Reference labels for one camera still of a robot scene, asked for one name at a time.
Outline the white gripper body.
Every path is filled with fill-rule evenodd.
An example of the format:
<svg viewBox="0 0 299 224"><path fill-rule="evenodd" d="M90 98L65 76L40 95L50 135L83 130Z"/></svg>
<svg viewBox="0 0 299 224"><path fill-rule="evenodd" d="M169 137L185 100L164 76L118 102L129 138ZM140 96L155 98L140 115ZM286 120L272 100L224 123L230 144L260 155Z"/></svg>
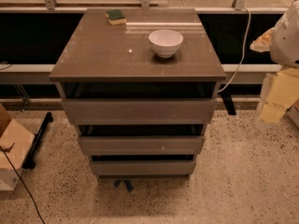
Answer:
<svg viewBox="0 0 299 224"><path fill-rule="evenodd" d="M284 68L267 74L263 80L254 123L260 129L272 128L299 99L299 70Z"/></svg>

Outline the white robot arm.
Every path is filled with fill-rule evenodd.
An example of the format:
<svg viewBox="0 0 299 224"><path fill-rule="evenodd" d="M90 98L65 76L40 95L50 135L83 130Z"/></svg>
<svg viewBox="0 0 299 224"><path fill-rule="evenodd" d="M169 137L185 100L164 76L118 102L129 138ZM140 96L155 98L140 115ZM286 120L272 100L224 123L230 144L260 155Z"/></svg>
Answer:
<svg viewBox="0 0 299 224"><path fill-rule="evenodd" d="M299 0L295 0L273 28L249 48L270 52L270 58L281 69L263 80L256 123L262 128L277 124L299 99Z"/></svg>

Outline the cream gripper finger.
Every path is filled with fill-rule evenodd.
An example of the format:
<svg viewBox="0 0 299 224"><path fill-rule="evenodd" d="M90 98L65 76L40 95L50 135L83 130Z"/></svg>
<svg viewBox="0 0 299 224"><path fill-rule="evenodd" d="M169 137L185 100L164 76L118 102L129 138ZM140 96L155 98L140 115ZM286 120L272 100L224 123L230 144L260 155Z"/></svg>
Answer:
<svg viewBox="0 0 299 224"><path fill-rule="evenodd" d="M256 52L267 52L270 50L272 33L274 29L270 28L257 39L255 39L249 46L249 48Z"/></svg>

